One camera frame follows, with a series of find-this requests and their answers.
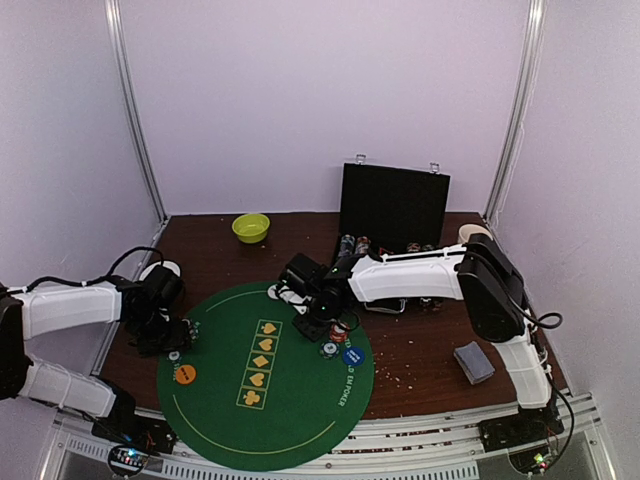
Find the red cream poker chip stack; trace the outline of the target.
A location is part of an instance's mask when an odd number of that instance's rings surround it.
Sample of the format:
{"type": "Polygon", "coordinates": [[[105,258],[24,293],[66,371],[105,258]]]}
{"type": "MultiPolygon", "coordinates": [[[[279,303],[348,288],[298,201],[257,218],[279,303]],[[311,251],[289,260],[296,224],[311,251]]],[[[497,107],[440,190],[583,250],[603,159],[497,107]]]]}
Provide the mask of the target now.
{"type": "Polygon", "coordinates": [[[329,331],[329,338],[332,342],[335,343],[345,343],[349,337],[349,330],[343,328],[339,324],[334,324],[331,326],[329,331]]]}

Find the white dealer button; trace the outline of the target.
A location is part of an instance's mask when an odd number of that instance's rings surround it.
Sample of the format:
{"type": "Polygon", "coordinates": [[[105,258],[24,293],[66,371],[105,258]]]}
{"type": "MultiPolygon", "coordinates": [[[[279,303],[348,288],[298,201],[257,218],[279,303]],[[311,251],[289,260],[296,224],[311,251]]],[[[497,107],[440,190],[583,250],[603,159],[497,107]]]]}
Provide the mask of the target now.
{"type": "Polygon", "coordinates": [[[278,286],[277,285],[271,285],[267,289],[267,295],[272,300],[279,300],[280,296],[279,296],[279,288],[278,288],[278,286]]]}

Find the green white small chip stack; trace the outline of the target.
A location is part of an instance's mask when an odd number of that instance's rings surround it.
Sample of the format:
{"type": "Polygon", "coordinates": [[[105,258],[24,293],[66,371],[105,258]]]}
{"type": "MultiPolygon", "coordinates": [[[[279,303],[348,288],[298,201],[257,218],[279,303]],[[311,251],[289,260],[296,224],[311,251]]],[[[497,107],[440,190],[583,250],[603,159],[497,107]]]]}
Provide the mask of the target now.
{"type": "Polygon", "coordinates": [[[179,351],[172,351],[168,354],[168,360],[172,363],[178,363],[182,358],[182,355],[179,351]]]}

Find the blue small blind button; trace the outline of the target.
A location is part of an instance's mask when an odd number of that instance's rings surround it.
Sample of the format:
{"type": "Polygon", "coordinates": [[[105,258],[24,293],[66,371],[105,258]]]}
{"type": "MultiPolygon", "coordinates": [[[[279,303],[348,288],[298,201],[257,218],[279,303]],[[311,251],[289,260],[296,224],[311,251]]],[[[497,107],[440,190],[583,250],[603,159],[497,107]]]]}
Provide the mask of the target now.
{"type": "Polygon", "coordinates": [[[342,360],[347,366],[357,367],[366,360],[366,354],[360,347],[347,347],[342,353],[342,360]]]}

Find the orange big blind button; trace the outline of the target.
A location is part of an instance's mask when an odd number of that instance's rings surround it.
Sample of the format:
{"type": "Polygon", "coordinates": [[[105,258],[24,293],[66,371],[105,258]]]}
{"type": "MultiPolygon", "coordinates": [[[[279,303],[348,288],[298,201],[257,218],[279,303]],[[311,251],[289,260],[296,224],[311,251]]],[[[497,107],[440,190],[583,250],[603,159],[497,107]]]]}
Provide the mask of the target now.
{"type": "Polygon", "coordinates": [[[179,385],[190,385],[197,378],[197,370],[193,365],[190,364],[179,365],[175,369],[174,378],[179,385]]]}

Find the blue playing card deck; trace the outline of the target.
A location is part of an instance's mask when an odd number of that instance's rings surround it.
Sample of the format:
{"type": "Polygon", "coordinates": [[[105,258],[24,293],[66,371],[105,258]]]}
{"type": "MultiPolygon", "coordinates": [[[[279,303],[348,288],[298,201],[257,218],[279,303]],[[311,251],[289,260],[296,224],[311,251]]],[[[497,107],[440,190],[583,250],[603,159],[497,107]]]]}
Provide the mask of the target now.
{"type": "Polygon", "coordinates": [[[454,349],[453,356],[471,385],[491,378],[495,367],[476,341],[454,349]]]}

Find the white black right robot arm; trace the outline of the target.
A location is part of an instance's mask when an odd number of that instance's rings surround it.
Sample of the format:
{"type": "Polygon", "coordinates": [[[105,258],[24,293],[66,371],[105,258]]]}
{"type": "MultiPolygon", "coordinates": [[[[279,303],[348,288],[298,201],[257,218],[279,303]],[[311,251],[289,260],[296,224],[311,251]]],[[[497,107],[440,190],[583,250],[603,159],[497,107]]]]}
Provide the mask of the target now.
{"type": "Polygon", "coordinates": [[[531,315],[521,274],[488,235],[427,252],[369,251],[342,257],[332,267],[298,253],[268,294],[296,309],[294,324],[312,341],[355,303],[461,300],[473,331],[496,348],[515,387],[513,433],[530,442],[548,427],[563,429],[548,354],[536,335],[546,325],[531,315]]]}

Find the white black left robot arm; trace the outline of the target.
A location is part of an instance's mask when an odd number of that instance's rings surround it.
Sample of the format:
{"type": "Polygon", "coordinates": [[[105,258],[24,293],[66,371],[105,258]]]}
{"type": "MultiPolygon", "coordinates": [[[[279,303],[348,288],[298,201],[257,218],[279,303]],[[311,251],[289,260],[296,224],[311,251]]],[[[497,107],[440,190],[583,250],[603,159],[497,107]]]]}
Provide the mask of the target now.
{"type": "Polygon", "coordinates": [[[141,279],[114,273],[83,282],[44,277],[1,292],[1,397],[25,397],[87,414],[123,444],[144,433],[133,397],[96,377],[70,371],[25,351],[37,336],[94,324],[121,323],[142,357],[184,352],[198,333],[172,313],[184,282],[173,262],[156,262],[141,279]]]}

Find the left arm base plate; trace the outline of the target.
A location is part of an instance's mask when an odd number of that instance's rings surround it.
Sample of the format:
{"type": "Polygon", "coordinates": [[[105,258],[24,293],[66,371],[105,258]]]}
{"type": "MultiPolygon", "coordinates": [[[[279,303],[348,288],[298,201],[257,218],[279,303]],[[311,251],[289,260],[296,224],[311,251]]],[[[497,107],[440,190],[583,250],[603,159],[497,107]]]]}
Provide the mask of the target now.
{"type": "Polygon", "coordinates": [[[118,442],[142,450],[144,453],[158,455],[173,452],[177,435],[164,420],[133,415],[124,420],[115,418],[93,418],[91,433],[93,436],[118,442]]]}

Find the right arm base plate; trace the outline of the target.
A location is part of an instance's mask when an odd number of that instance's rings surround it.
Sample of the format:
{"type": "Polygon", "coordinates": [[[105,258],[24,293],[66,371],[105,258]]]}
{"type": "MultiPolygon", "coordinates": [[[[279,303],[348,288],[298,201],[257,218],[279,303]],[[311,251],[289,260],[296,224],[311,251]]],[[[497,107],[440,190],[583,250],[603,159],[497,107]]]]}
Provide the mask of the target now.
{"type": "Polygon", "coordinates": [[[549,433],[558,435],[565,430],[559,417],[533,410],[523,410],[514,415],[483,420],[478,424],[478,429],[486,452],[545,440],[549,433]]]}

